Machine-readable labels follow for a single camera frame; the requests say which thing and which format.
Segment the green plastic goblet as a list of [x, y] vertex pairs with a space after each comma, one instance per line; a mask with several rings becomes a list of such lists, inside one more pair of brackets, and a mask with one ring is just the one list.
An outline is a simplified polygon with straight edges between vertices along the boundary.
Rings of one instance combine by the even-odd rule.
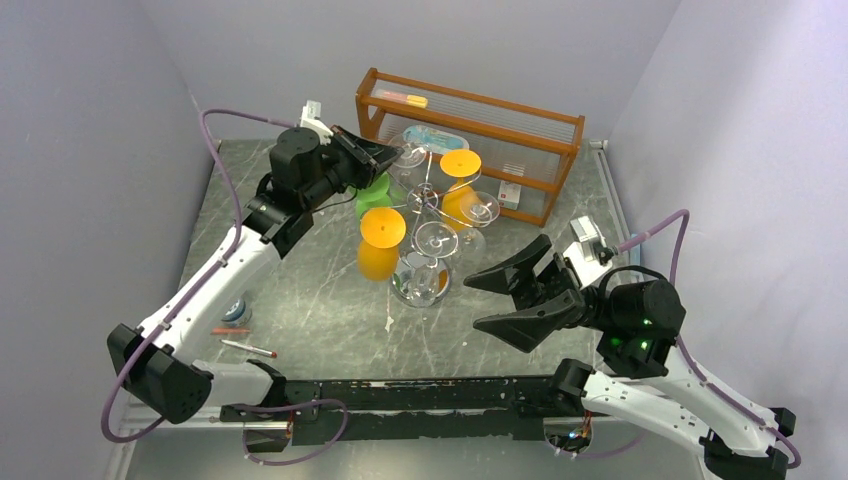
[[389, 174], [383, 173], [369, 187], [355, 190], [355, 212], [359, 219], [370, 209], [393, 205], [390, 185]]

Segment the orange plastic goblet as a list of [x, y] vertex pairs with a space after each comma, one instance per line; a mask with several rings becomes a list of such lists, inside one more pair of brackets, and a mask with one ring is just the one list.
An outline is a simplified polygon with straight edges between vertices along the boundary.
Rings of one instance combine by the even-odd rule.
[[403, 216], [390, 207], [368, 210], [360, 221], [362, 241], [357, 265], [362, 276], [374, 282], [388, 280], [399, 261], [399, 245], [406, 235]]
[[444, 154], [439, 165], [445, 175], [455, 180], [442, 196], [440, 210], [443, 221], [459, 233], [467, 228], [468, 223], [460, 203], [465, 196], [474, 193], [469, 181], [479, 172], [482, 160], [470, 149], [456, 149]]

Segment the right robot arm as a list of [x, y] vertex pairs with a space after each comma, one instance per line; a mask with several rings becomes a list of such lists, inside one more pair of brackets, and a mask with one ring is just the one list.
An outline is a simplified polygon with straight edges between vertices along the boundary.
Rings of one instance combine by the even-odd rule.
[[782, 479], [800, 464], [796, 418], [763, 407], [701, 367], [680, 336], [686, 316], [666, 276], [612, 286], [616, 250], [601, 239], [556, 253], [540, 235], [512, 257], [469, 275], [467, 287], [509, 296], [514, 311], [478, 319], [476, 330], [530, 352], [552, 333], [601, 333], [596, 369], [565, 359], [549, 381], [561, 414], [599, 413], [666, 437], [698, 454], [721, 479]]

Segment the chrome wine glass rack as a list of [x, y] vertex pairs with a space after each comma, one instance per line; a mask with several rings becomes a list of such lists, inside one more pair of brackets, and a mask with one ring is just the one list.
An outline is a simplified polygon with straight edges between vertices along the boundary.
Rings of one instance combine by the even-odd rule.
[[499, 217], [500, 205], [475, 188], [482, 159], [466, 140], [397, 134], [389, 145], [401, 152], [389, 169], [389, 194], [405, 214], [408, 239], [391, 285], [407, 305], [429, 307], [447, 295], [452, 263], [469, 266], [482, 256], [482, 229]]

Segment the wooden shelf rack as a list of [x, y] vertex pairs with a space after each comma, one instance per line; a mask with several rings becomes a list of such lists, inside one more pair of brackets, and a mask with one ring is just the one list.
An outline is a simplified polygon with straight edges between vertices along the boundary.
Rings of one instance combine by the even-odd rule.
[[362, 136], [396, 136], [437, 151], [470, 149], [485, 180], [520, 187], [507, 217], [539, 227], [551, 216], [579, 153], [586, 118], [370, 68], [355, 92]]

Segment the blue packaged item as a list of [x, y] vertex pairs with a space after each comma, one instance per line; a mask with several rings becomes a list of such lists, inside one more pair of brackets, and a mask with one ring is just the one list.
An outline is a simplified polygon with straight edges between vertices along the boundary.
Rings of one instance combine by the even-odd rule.
[[425, 125], [407, 127], [403, 131], [402, 137], [409, 143], [426, 145], [433, 153], [439, 155], [469, 148], [469, 142], [465, 138]]

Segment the orange yellow marker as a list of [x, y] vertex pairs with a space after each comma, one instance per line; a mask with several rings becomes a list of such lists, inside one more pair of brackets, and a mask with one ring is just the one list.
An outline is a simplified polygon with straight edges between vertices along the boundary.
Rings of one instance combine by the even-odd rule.
[[426, 109], [428, 106], [428, 99], [419, 95], [406, 94], [388, 90], [378, 90], [373, 94], [373, 96], [375, 98], [392, 101], [395, 103], [404, 104], [416, 108]]

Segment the small white red box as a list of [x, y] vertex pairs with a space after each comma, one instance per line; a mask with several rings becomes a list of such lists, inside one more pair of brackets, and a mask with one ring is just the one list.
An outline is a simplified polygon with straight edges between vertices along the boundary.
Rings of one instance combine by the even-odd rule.
[[508, 210], [517, 210], [520, 203], [522, 187], [517, 183], [501, 181], [497, 199], [499, 205]]

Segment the silver red pen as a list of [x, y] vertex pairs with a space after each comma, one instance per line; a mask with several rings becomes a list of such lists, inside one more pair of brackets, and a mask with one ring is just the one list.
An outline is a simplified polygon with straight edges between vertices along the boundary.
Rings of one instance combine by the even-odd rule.
[[249, 352], [251, 354], [260, 355], [262, 357], [275, 359], [277, 357], [277, 353], [273, 350], [233, 341], [227, 339], [221, 339], [220, 343], [226, 345], [231, 348], [235, 348], [241, 351]]

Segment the orange pencil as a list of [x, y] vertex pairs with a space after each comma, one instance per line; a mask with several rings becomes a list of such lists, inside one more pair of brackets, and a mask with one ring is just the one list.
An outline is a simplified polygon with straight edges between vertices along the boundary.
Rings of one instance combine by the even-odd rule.
[[218, 327], [211, 331], [212, 335], [244, 335], [251, 333], [249, 328], [226, 328]]

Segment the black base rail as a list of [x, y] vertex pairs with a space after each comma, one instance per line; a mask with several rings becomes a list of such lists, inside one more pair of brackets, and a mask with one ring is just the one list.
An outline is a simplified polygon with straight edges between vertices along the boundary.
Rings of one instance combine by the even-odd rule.
[[547, 439], [564, 451], [588, 446], [591, 420], [605, 414], [587, 396], [553, 379], [449, 378], [289, 381], [274, 374], [257, 404], [213, 400], [211, 382], [181, 386], [142, 401], [172, 423], [214, 410], [240, 424], [249, 453], [279, 453], [289, 445], [326, 449], [340, 441], [508, 436]]

